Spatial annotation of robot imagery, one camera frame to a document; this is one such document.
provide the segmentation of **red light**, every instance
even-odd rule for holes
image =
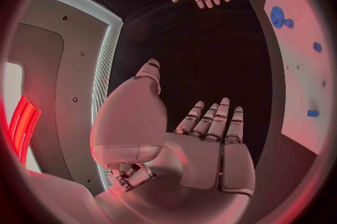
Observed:
[[[35,129],[37,123],[38,123],[40,115],[41,115],[41,110],[36,109],[34,111],[33,115],[31,116],[31,119],[30,119],[30,121],[27,125],[26,133],[25,133],[25,136],[24,136],[24,141],[22,142],[22,148],[21,148],[21,153],[20,153],[20,161],[23,165],[26,165],[27,152],[28,152],[30,139],[31,139],[31,136],[34,132],[34,129]]]
[[[24,95],[22,95],[19,103],[17,104],[17,106],[14,110],[14,114],[12,116],[10,128],[9,128],[11,141],[13,141],[13,138],[14,138],[14,131],[15,131],[17,120],[19,119],[19,116],[20,116],[22,110],[24,109],[24,107],[26,105],[26,102],[27,102],[27,96],[26,96],[26,94],[24,94]]]
[[[13,143],[14,143],[15,151],[18,156],[20,155],[20,152],[21,152],[22,141],[23,141],[23,137],[25,134],[25,130],[27,128],[27,125],[29,123],[31,116],[34,113],[34,110],[35,110],[34,106],[31,105],[29,102],[27,102],[17,122],[15,132],[14,132],[14,137],[13,137]]]

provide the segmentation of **glowing red light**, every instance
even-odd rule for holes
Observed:
[[[34,132],[34,129],[38,123],[38,120],[41,115],[41,110],[36,109],[31,116],[31,119],[27,125],[24,140],[22,142],[22,148],[21,148],[21,153],[20,153],[20,161],[23,165],[26,165],[26,159],[27,159],[27,152],[28,152],[28,147],[30,143],[31,136]]]
[[[26,128],[28,126],[31,116],[34,113],[34,110],[35,110],[34,106],[31,105],[29,102],[27,102],[17,122],[15,132],[14,132],[14,137],[13,137],[13,143],[14,143],[15,151],[18,156],[20,156],[22,141],[25,135],[25,131],[26,131]]]
[[[22,95],[19,103],[17,104],[15,110],[14,110],[14,114],[12,116],[11,122],[10,122],[10,127],[9,127],[9,133],[10,133],[10,138],[11,141],[13,141],[14,138],[14,131],[15,131],[15,127],[17,124],[17,120],[20,117],[20,114],[22,112],[22,110],[24,109],[24,106],[26,105],[27,102],[27,96],[24,94]]]

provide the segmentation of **red heat lamp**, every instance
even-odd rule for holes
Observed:
[[[24,94],[17,104],[9,127],[9,135],[20,162],[26,166],[31,136],[40,118],[41,110],[36,108]]]

